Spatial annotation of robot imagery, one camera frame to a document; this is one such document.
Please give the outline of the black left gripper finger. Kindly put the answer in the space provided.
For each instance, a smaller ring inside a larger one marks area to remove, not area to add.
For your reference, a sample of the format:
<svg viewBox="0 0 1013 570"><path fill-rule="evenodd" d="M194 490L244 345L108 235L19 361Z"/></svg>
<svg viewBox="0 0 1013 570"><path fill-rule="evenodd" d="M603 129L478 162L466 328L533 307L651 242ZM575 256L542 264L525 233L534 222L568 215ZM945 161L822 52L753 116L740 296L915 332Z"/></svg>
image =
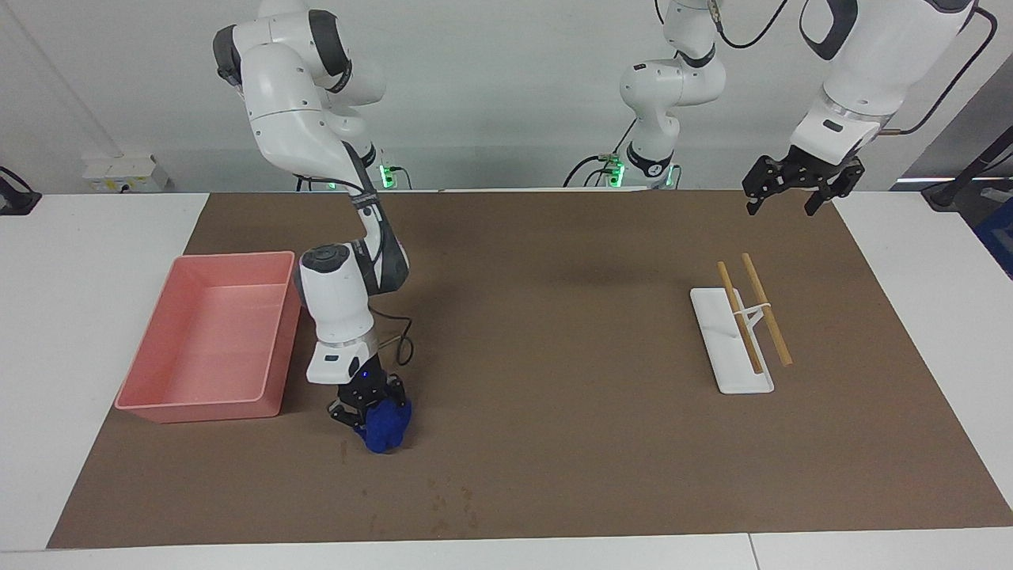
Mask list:
<svg viewBox="0 0 1013 570"><path fill-rule="evenodd" d="M814 216L822 205L832 201L835 198L846 198L853 190L865 172L865 167L861 160L850 160L842 167L833 180L820 180L817 187L810 193L804 210L807 216Z"/></svg>
<svg viewBox="0 0 1013 570"><path fill-rule="evenodd" d="M785 191L781 177L781 163L769 155L761 155L749 172L742 178L742 190L746 195L746 212L757 215L767 198Z"/></svg>

